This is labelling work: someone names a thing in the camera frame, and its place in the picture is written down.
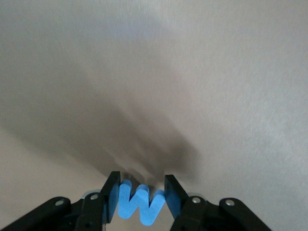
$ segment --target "blue foam letter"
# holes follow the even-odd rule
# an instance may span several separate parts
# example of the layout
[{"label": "blue foam letter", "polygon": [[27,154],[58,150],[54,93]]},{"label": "blue foam letter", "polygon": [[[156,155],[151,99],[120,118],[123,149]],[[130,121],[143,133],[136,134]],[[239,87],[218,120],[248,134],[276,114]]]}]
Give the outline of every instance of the blue foam letter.
[{"label": "blue foam letter", "polygon": [[136,189],[132,197],[131,182],[123,180],[120,185],[118,214],[121,218],[128,219],[139,207],[140,222],[143,225],[152,225],[156,220],[160,210],[165,203],[165,194],[162,190],[157,190],[150,201],[149,187],[142,184]]}]

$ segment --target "blue object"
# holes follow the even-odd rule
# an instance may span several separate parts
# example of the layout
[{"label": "blue object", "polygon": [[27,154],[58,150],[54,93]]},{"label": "blue object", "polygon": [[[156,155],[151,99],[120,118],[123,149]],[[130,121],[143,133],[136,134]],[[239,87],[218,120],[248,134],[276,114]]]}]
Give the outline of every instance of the blue object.
[{"label": "blue object", "polygon": [[140,222],[146,226],[152,225],[166,201],[164,191],[157,190],[150,202],[148,186],[144,184],[139,185],[134,195],[130,197],[131,186],[130,180],[123,180],[120,185],[119,216],[123,219],[128,219],[139,207]]}]

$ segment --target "silver screw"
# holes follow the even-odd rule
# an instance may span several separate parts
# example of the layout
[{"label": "silver screw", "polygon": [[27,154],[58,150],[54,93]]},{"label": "silver screw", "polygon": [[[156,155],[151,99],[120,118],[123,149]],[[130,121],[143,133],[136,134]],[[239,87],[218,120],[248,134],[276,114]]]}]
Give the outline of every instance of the silver screw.
[{"label": "silver screw", "polygon": [[94,195],[92,195],[92,196],[90,197],[91,200],[95,200],[95,199],[97,199],[97,198],[98,198],[98,194],[94,194]]},{"label": "silver screw", "polygon": [[194,197],[192,198],[192,201],[195,203],[195,204],[198,204],[201,202],[201,199],[199,197]]},{"label": "silver screw", "polygon": [[59,206],[59,205],[62,205],[64,203],[63,200],[59,200],[57,201],[56,203],[54,203],[55,206]]},{"label": "silver screw", "polygon": [[229,205],[229,206],[234,206],[235,205],[234,201],[230,200],[230,199],[226,200],[226,204]]}]

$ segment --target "screw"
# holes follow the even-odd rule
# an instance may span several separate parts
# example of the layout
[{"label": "screw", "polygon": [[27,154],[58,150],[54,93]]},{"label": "screw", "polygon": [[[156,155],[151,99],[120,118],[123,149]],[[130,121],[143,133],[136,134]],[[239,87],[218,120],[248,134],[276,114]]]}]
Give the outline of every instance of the screw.
[{"label": "screw", "polygon": [[234,206],[235,205],[234,201],[230,200],[230,199],[226,200],[226,204],[229,205],[229,206]]},{"label": "screw", "polygon": [[194,197],[192,198],[192,201],[195,203],[195,204],[198,204],[201,202],[201,199],[199,197]]},{"label": "screw", "polygon": [[59,206],[59,205],[62,205],[64,203],[63,200],[59,200],[57,201],[56,203],[54,203],[55,206]]},{"label": "screw", "polygon": [[92,196],[90,197],[91,200],[95,200],[95,199],[97,199],[97,198],[98,198],[98,194],[94,194],[94,195],[92,195]]}]

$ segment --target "gray surface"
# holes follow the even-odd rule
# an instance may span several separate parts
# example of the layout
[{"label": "gray surface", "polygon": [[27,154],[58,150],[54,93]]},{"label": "gray surface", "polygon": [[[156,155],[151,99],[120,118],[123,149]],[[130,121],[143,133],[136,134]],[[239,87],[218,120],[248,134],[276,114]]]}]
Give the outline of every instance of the gray surface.
[{"label": "gray surface", "polygon": [[1,1],[0,226],[121,170],[153,189],[173,173],[213,203],[241,199],[273,230],[307,230],[307,10]]}]

